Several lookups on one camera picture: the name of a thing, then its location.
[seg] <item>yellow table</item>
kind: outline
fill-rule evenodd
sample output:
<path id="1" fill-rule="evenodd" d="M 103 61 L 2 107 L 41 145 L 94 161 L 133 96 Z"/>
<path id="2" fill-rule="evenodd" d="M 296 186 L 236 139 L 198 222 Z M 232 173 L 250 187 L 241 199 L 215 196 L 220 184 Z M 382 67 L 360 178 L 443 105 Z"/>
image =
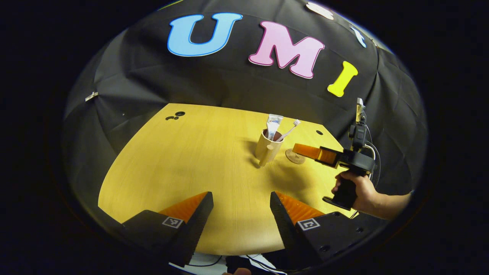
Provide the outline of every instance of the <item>yellow table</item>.
<path id="1" fill-rule="evenodd" d="M 166 117 L 183 111 L 178 120 Z M 168 104 L 128 142 L 102 184 L 98 206 L 118 222 L 140 211 L 159 212 L 175 203 L 211 191 L 214 208 L 196 252 L 243 255 L 284 248 L 270 210 L 270 193 L 279 191 L 324 213 L 353 213 L 322 201 L 332 197 L 333 169 L 311 159 L 289 161 L 285 151 L 295 143 L 341 145 L 320 124 L 301 121 L 265 167 L 254 150 L 268 114 L 237 109 Z M 293 126 L 284 117 L 279 132 Z"/>

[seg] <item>white toothbrush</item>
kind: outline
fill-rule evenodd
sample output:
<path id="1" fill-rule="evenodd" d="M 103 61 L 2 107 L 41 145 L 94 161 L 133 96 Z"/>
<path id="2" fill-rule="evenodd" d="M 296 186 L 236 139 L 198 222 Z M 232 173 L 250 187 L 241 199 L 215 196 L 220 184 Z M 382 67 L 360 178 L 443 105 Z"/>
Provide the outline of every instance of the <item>white toothbrush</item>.
<path id="1" fill-rule="evenodd" d="M 282 136 L 281 136 L 279 139 L 277 139 L 277 141 L 276 141 L 276 142 L 281 142 L 281 141 L 282 141 L 282 140 L 283 140 L 283 139 L 284 139 L 284 138 L 285 138 L 285 137 L 286 137 L 288 134 L 290 134 L 290 133 L 292 132 L 292 130 L 294 130 L 294 128 L 295 128 L 297 125 L 299 125 L 300 123 L 301 123 L 301 122 L 300 122 L 298 119 L 296 119 L 296 120 L 294 121 L 294 127 L 292 127 L 292 129 L 291 129 L 290 131 L 288 131 L 287 133 L 285 133 L 285 135 L 282 135 Z"/>

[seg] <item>pink letter m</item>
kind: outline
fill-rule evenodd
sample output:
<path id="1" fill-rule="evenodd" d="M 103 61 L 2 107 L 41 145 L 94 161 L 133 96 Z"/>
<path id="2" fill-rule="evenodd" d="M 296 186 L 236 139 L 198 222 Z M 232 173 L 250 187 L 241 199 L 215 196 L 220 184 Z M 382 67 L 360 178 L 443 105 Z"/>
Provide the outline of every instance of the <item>pink letter m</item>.
<path id="1" fill-rule="evenodd" d="M 312 78 L 312 68 L 324 44 L 316 38 L 306 37 L 294 45 L 285 26 L 270 21 L 263 21 L 260 25 L 265 28 L 265 33 L 258 51 L 250 55 L 248 60 L 258 65 L 271 66 L 272 50 L 275 48 L 279 68 L 285 68 L 298 56 L 297 62 L 290 66 L 290 71 L 304 78 Z"/>

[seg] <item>beige mug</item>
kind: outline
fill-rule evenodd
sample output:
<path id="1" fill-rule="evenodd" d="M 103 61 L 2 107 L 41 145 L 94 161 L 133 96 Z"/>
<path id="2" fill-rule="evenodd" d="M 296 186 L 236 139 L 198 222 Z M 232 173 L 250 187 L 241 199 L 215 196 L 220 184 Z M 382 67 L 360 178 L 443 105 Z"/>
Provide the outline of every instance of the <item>beige mug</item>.
<path id="1" fill-rule="evenodd" d="M 264 129 L 256 144 L 255 157 L 260 161 L 260 166 L 264 166 L 267 162 L 272 161 L 280 151 L 282 143 L 284 143 L 283 140 L 281 142 L 276 142 L 276 140 L 282 136 L 281 133 L 275 132 L 273 141 L 265 136 L 267 133 L 268 130 Z"/>

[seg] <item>hand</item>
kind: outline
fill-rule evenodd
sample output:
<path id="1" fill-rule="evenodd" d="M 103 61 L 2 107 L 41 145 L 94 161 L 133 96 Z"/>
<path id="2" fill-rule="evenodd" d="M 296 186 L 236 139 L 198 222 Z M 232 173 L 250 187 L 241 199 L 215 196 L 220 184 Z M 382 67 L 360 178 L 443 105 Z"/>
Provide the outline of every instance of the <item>hand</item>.
<path id="1" fill-rule="evenodd" d="M 248 268 L 238 268 L 233 274 L 224 272 L 222 275 L 251 275 L 251 271 Z"/>
<path id="2" fill-rule="evenodd" d="M 353 203 L 352 208 L 367 214 L 372 213 L 373 209 L 376 207 L 380 200 L 380 194 L 377 193 L 374 188 L 374 184 L 370 181 L 368 176 L 358 176 L 350 171 L 339 173 L 335 177 L 336 185 L 331 190 L 333 194 L 338 191 L 338 187 L 341 185 L 339 181 L 340 178 L 351 180 L 356 185 L 355 192 L 357 198 Z"/>

